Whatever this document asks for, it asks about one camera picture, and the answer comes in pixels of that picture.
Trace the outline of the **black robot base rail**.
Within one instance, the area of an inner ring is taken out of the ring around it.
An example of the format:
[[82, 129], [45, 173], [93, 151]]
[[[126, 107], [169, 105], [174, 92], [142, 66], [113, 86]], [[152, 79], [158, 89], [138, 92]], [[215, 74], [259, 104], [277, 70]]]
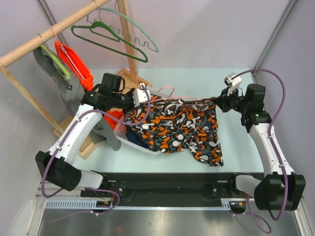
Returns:
[[121, 207], [217, 207], [244, 199], [236, 173], [102, 173], [101, 189], [120, 196]]

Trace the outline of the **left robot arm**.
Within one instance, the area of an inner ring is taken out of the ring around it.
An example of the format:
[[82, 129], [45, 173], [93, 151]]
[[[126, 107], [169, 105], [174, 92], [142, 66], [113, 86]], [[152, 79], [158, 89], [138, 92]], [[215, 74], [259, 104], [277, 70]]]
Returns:
[[56, 143], [48, 151], [37, 153], [35, 161], [42, 176], [42, 190], [48, 181], [67, 191], [91, 188], [100, 197], [108, 193], [109, 185], [103, 181], [101, 174], [79, 170], [73, 163], [96, 124], [110, 116], [108, 111], [133, 107], [132, 92], [123, 94], [125, 84], [122, 76], [104, 73], [101, 84], [84, 94], [76, 115]]

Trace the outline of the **orange camouflage patterned shorts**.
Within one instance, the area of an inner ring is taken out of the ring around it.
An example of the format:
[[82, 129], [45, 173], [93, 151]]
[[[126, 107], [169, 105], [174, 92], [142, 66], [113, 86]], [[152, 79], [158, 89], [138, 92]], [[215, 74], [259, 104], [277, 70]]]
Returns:
[[125, 122], [133, 124], [131, 130], [150, 150], [165, 154], [189, 150], [201, 163], [223, 166], [212, 99], [165, 99], [153, 94], [151, 100], [125, 113]]

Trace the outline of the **pink wire hanger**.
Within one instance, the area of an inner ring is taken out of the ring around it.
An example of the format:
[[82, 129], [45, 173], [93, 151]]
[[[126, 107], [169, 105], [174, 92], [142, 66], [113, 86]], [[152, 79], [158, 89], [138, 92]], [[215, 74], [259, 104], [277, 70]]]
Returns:
[[194, 108], [194, 109], [215, 109], [216, 104], [213, 98], [197, 99], [189, 96], [174, 95], [175, 88], [165, 86], [160, 89], [148, 88], [150, 92], [150, 104], [144, 103], [145, 107], [153, 108], [154, 106], [163, 106], [164, 108]]

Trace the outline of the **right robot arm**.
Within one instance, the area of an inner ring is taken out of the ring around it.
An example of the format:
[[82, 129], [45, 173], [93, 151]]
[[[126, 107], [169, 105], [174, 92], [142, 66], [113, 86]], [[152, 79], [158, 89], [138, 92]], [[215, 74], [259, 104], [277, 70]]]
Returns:
[[235, 90], [228, 94], [228, 88], [214, 99], [214, 103], [228, 112], [235, 110], [241, 114], [241, 125], [253, 139], [258, 150], [264, 177], [237, 175], [228, 183], [227, 192], [232, 197], [247, 193], [254, 197], [259, 210], [297, 210], [306, 186], [303, 175], [297, 175], [290, 167], [276, 139], [270, 115], [263, 110], [266, 88], [258, 84], [247, 86], [245, 95]]

